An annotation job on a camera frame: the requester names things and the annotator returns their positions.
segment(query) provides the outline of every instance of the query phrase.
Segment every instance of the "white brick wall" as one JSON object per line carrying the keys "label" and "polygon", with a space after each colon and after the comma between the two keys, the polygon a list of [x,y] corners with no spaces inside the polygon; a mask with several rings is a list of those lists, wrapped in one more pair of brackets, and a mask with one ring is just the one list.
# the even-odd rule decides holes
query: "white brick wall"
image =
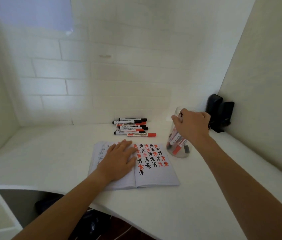
{"label": "white brick wall", "polygon": [[177,106],[204,109],[254,0],[222,2],[72,0],[72,33],[2,24],[0,62],[11,61],[6,82],[21,125],[165,120]]}

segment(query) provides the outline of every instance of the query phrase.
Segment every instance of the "person's left arm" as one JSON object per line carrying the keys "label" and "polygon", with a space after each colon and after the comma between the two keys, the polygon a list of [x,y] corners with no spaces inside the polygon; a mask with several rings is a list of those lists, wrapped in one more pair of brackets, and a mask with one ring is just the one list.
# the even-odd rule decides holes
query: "person's left arm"
{"label": "person's left arm", "polygon": [[132,141],[123,140],[112,145],[97,169],[73,190],[55,202],[49,209],[26,226],[12,240],[60,239],[67,240],[94,198],[113,180],[119,180],[131,171],[137,151],[126,148]]}

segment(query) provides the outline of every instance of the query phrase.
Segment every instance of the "forearm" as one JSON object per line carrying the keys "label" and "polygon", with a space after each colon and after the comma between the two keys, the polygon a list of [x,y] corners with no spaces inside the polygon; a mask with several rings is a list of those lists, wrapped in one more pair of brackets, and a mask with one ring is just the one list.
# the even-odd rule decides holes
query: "forearm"
{"label": "forearm", "polygon": [[213,173],[246,237],[282,239],[282,204],[211,137],[195,141],[192,144]]}
{"label": "forearm", "polygon": [[73,190],[41,214],[13,240],[68,239],[94,198],[109,183],[94,171]]}

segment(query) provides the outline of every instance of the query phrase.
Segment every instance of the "person's right arm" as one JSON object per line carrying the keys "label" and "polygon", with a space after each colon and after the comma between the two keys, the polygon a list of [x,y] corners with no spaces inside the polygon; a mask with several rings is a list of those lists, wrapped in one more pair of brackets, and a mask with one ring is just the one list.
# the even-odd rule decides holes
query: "person's right arm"
{"label": "person's right arm", "polygon": [[282,204],[209,136],[210,115],[182,110],[177,131],[197,149],[213,173],[248,240],[282,239]]}

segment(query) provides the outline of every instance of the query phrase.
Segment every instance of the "person's left hand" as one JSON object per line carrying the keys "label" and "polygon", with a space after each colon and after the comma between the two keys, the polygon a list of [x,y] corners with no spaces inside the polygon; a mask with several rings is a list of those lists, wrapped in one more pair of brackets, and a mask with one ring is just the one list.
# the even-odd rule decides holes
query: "person's left hand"
{"label": "person's left hand", "polygon": [[123,140],[117,145],[113,144],[109,147],[106,156],[99,163],[96,170],[108,182],[121,179],[135,165],[136,157],[132,157],[128,161],[130,155],[138,150],[136,148],[126,149],[131,143],[132,141]]}

